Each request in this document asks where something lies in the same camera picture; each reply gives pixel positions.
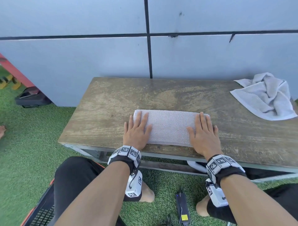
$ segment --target gray towel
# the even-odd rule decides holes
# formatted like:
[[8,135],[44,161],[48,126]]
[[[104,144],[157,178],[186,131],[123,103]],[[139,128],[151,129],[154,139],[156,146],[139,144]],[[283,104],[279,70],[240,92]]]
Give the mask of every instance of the gray towel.
[[186,127],[191,126],[195,129],[195,116],[198,113],[138,109],[134,112],[134,122],[139,111],[142,112],[142,118],[149,112],[147,125],[153,125],[149,144],[192,147]]
[[287,81],[267,72],[255,75],[252,80],[240,79],[235,82],[244,88],[230,93],[256,116],[270,121],[297,117],[290,101]]

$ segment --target wooden table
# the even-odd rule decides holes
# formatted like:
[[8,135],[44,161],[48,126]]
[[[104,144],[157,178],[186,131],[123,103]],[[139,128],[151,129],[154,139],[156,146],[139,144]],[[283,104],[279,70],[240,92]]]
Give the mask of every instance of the wooden table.
[[[93,78],[59,142],[104,162],[107,151],[122,145],[123,124],[134,110],[203,111],[219,128],[223,152],[243,167],[298,173],[298,118],[267,121],[253,115],[230,94],[240,88],[234,81]],[[142,155],[206,162],[182,146],[146,145]],[[142,165],[196,174],[179,164]]]

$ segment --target person's left arm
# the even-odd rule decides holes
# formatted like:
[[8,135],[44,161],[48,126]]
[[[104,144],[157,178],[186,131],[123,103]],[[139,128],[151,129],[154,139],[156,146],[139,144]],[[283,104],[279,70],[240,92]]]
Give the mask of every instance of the person's left arm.
[[[126,122],[124,124],[124,145],[133,146],[138,150],[145,147],[152,129],[149,125],[144,133],[147,119],[148,114],[145,114],[141,121],[139,113],[134,124],[130,116],[128,126]],[[74,199],[55,226],[115,226],[129,174],[127,163],[112,162]]]

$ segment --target person's left hand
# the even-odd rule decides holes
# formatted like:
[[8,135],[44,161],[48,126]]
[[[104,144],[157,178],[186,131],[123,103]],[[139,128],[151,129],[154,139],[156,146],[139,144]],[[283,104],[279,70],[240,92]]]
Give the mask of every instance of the person's left hand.
[[135,124],[131,115],[129,117],[128,128],[127,122],[124,123],[123,145],[133,146],[139,151],[145,147],[152,130],[152,125],[148,125],[146,132],[144,133],[145,125],[148,120],[148,114],[149,113],[146,113],[143,117],[143,120],[141,121],[142,112],[138,112]]

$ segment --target person's right arm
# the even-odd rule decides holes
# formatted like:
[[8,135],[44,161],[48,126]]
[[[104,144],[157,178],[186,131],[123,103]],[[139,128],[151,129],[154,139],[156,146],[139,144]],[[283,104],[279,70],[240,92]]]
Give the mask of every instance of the person's right arm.
[[[205,119],[201,112],[195,118],[195,126],[195,133],[191,127],[187,130],[196,152],[207,161],[215,154],[223,154],[218,128],[215,126],[213,130],[210,118]],[[223,178],[221,189],[239,226],[298,226],[298,221],[281,205],[244,176],[234,174]]]

